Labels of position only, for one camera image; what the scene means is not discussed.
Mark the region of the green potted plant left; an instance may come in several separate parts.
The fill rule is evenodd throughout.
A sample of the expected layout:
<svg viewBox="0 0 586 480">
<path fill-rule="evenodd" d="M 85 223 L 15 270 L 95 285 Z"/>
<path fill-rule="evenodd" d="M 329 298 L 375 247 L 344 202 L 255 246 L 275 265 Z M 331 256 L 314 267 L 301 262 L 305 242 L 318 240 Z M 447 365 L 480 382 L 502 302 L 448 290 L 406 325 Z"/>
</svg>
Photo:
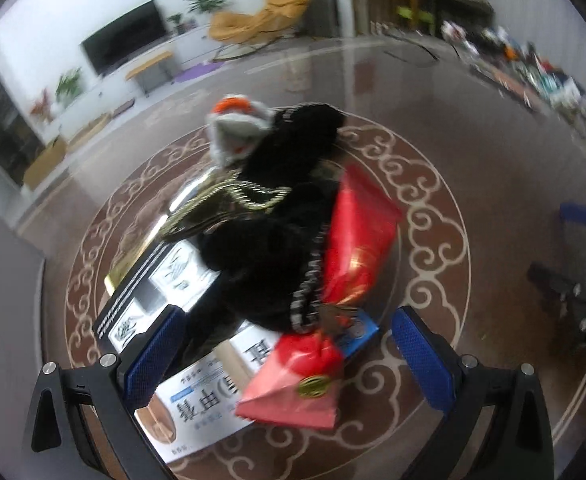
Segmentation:
<svg viewBox="0 0 586 480">
<path fill-rule="evenodd" d="M 55 89 L 56 102 L 64 108 L 69 107 L 82 92 L 84 92 L 84 85 L 82 84 L 81 68 L 73 68 L 58 78 L 58 85 Z"/>
</svg>

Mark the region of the green potted plant right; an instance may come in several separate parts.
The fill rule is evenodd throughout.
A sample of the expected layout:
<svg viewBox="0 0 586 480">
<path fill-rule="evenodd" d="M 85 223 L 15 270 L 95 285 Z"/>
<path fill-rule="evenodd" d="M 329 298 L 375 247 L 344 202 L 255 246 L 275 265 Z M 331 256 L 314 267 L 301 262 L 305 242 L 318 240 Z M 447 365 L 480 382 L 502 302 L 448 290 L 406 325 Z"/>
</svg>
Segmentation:
<svg viewBox="0 0 586 480">
<path fill-rule="evenodd" d="M 185 0 L 190 13 L 212 14 L 223 10 L 228 5 L 228 0 Z"/>
</svg>

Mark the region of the gold pearl hair claw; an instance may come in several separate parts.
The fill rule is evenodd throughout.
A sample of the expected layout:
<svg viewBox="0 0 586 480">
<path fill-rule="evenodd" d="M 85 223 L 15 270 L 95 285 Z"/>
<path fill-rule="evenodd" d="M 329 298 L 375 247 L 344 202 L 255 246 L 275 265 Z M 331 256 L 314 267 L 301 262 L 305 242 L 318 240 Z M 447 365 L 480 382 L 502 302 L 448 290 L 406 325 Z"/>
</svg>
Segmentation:
<svg viewBox="0 0 586 480">
<path fill-rule="evenodd" d="M 211 169 L 189 184 L 169 206 L 159 237 L 185 240 L 229 220 L 263 216 L 291 193 L 287 186 L 269 188 L 242 180 L 239 173 Z"/>
</svg>

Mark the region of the black knitted cloth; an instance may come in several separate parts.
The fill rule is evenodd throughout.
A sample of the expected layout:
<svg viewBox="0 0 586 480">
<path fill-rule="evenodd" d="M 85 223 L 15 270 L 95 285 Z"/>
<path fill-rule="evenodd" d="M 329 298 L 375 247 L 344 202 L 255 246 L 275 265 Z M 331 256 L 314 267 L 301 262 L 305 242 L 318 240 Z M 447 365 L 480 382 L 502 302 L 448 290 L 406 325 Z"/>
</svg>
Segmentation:
<svg viewBox="0 0 586 480">
<path fill-rule="evenodd" d="M 213 330 L 250 321 L 275 332 L 306 332 L 317 322 L 321 259 L 339 183 L 319 172 L 335 152 L 344 114 L 325 103 L 280 110 L 272 132 L 244 162 L 239 178 L 284 196 L 274 205 L 253 190 L 258 211 L 243 211 L 197 237 L 217 278 L 192 308 Z"/>
</svg>

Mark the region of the black flat television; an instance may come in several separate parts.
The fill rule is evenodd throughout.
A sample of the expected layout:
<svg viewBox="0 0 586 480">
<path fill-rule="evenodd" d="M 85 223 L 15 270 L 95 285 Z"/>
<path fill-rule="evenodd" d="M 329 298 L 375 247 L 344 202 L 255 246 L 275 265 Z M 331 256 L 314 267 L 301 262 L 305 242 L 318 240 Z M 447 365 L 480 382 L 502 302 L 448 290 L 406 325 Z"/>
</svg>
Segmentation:
<svg viewBox="0 0 586 480">
<path fill-rule="evenodd" d="M 168 36 L 156 1 L 150 0 L 94 32 L 81 47 L 95 73 L 105 76 Z"/>
</svg>

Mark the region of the white knit glove orange cuff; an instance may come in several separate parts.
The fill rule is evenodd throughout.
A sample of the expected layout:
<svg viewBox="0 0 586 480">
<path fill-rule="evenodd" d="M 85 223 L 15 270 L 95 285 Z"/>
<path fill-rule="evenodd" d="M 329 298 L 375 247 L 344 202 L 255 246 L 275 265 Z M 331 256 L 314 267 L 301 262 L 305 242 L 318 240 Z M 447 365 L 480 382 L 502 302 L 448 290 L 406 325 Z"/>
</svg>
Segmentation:
<svg viewBox="0 0 586 480">
<path fill-rule="evenodd" d="M 209 155 L 218 167 L 246 159 L 271 133 L 276 110 L 243 94 L 227 94 L 206 115 Z"/>
</svg>

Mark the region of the red candy pouch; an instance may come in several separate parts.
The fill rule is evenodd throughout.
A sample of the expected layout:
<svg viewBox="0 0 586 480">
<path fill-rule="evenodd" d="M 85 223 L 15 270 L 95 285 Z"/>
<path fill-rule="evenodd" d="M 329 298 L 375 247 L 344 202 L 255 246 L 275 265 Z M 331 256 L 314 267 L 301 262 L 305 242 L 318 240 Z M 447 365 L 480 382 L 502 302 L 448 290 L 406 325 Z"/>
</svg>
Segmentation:
<svg viewBox="0 0 586 480">
<path fill-rule="evenodd" d="M 319 324 L 281 335 L 242 390 L 235 415 L 279 426 L 334 427 L 348 355 L 339 340 L 359 322 L 400 219 L 399 207 L 363 170 L 345 169 L 320 261 Z"/>
</svg>

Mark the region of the orange lounge chair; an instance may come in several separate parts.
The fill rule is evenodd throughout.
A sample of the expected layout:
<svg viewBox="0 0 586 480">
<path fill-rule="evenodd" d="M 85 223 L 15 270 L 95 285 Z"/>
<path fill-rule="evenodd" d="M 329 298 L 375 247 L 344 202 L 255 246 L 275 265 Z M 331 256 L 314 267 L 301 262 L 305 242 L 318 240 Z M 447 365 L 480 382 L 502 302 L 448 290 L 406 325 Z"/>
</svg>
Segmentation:
<svg viewBox="0 0 586 480">
<path fill-rule="evenodd" d="M 219 44 L 213 62 L 244 58 L 293 32 L 313 0 L 266 0 L 255 14 L 216 12 L 208 36 Z"/>
</svg>

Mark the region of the red flower vase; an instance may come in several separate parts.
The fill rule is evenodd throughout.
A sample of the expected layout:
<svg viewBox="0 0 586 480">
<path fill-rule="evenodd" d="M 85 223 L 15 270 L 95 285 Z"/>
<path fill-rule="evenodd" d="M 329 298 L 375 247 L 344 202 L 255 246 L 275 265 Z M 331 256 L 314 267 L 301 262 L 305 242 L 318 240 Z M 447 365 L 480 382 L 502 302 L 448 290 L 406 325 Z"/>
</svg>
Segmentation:
<svg viewBox="0 0 586 480">
<path fill-rule="evenodd" d="M 40 96 L 32 103 L 29 115 L 40 124 L 48 125 L 54 121 L 52 106 L 54 99 L 47 88 L 43 88 Z"/>
</svg>

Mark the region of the black box with white labels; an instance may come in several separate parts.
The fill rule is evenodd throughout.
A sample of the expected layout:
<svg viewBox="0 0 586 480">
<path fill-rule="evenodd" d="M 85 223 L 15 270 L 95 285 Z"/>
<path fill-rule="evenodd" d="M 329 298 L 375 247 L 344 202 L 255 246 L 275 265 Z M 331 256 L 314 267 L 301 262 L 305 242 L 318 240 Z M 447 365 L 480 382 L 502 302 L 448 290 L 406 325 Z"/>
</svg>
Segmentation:
<svg viewBox="0 0 586 480">
<path fill-rule="evenodd" d="M 127 272 L 93 323 L 102 353 L 118 354 L 167 306 L 190 311 L 218 273 L 187 240 L 154 242 Z"/>
</svg>

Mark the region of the blue white toothpaste box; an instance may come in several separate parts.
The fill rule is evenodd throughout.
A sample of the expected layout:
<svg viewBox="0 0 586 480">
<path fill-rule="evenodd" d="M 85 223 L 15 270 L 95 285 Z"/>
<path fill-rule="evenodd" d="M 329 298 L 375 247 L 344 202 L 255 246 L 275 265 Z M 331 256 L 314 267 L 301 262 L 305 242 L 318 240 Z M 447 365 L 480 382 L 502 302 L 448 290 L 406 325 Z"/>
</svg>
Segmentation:
<svg viewBox="0 0 586 480">
<path fill-rule="evenodd" d="M 212 353 L 162 382 L 134 413 L 165 463 L 253 424 L 329 430 L 345 361 L 377 333 L 358 312 L 337 338 L 246 324 Z"/>
</svg>

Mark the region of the grey cardboard sorting box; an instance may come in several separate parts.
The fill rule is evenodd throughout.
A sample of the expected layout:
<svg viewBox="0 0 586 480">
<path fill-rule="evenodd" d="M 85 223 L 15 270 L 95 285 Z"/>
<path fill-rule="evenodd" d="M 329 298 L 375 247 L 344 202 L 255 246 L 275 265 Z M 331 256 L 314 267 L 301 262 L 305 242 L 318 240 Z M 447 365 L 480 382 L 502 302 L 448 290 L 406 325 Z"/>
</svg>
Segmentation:
<svg viewBox="0 0 586 480">
<path fill-rule="evenodd" d="M 0 218 L 0 474 L 20 475 L 32 390 L 42 367 L 41 299 L 46 259 Z"/>
</svg>

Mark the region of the small potted plant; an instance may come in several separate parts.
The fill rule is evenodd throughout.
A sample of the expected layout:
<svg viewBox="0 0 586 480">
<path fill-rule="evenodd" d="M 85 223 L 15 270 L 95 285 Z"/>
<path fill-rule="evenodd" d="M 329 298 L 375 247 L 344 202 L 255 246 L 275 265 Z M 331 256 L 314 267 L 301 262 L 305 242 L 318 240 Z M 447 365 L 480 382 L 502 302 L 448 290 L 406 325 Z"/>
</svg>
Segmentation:
<svg viewBox="0 0 586 480">
<path fill-rule="evenodd" d="M 174 13 L 168 16 L 167 21 L 173 25 L 174 30 L 177 35 L 184 34 L 186 30 L 186 25 L 183 23 L 183 15 L 181 13 Z"/>
</svg>

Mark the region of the green potted plant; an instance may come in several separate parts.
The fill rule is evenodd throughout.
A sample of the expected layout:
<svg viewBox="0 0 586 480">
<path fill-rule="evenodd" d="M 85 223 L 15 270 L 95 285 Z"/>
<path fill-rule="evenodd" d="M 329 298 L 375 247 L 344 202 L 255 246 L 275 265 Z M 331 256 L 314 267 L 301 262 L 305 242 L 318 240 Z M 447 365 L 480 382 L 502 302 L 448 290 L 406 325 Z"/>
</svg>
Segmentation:
<svg viewBox="0 0 586 480">
<path fill-rule="evenodd" d="M 58 78 L 58 85 L 55 89 L 56 102 L 64 108 L 69 107 L 82 92 L 84 92 L 84 85 L 82 84 L 81 68 L 73 68 Z"/>
<path fill-rule="evenodd" d="M 190 13 L 212 14 L 223 10 L 228 5 L 228 0 L 185 0 Z"/>
</svg>

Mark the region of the gold cosmetic tube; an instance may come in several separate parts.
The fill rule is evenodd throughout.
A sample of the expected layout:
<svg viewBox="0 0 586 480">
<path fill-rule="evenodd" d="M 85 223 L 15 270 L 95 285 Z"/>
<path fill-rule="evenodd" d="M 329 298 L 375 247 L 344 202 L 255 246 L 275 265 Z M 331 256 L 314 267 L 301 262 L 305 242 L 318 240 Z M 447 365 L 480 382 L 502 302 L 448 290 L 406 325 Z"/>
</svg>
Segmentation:
<svg viewBox="0 0 586 480">
<path fill-rule="evenodd" d="M 144 252 L 162 236 L 167 236 L 173 229 L 179 229 L 179 223 L 185 218 L 188 206 L 186 203 L 178 204 L 177 200 L 151 224 L 151 228 L 144 231 L 126 249 L 115 263 L 110 267 L 110 272 L 104 278 L 107 295 L 112 297 L 116 288 L 125 280 L 126 275 L 142 257 Z"/>
</svg>

